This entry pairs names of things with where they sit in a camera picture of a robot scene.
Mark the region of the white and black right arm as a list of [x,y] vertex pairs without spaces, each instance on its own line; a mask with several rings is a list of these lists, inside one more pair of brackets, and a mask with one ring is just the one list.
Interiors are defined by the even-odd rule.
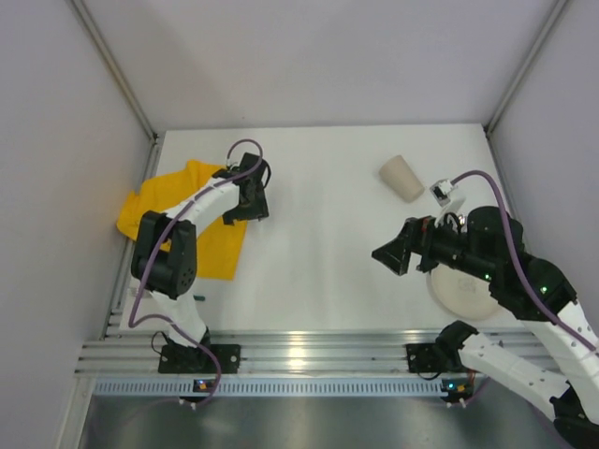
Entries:
[[472,210],[466,224],[436,224],[432,217],[407,219],[400,233],[372,257],[404,275],[417,254],[417,270],[448,267],[470,275],[533,333],[559,372],[546,372],[457,320],[432,346],[443,371],[478,371],[524,398],[573,448],[598,445],[598,337],[562,271],[528,253],[523,227],[498,207]]

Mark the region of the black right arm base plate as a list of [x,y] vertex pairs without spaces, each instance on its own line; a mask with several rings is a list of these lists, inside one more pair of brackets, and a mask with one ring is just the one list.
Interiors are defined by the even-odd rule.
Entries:
[[425,381],[436,380],[442,374],[467,371],[456,353],[447,352],[436,343],[406,344],[405,351],[408,371]]

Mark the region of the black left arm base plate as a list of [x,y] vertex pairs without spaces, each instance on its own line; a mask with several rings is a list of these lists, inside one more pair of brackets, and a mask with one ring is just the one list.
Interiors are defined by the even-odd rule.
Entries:
[[[241,363],[238,344],[211,344],[223,374],[235,374]],[[214,361],[198,348],[167,343],[161,348],[158,372],[161,374],[215,374]]]

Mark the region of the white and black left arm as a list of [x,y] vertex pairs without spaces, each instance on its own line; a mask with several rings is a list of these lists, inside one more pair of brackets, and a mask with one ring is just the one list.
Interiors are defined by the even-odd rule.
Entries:
[[202,343],[209,329],[191,293],[198,270],[197,239],[216,221],[236,225],[268,218],[265,185],[270,176],[263,154],[246,152],[176,206],[142,215],[131,264],[139,286],[128,317],[130,329],[160,320],[175,344],[196,348]]

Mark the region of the beige paper cup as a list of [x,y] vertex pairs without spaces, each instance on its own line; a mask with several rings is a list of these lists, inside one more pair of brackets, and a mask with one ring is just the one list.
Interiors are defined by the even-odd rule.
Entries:
[[401,155],[387,160],[378,171],[381,181],[406,203],[416,201],[425,187]]

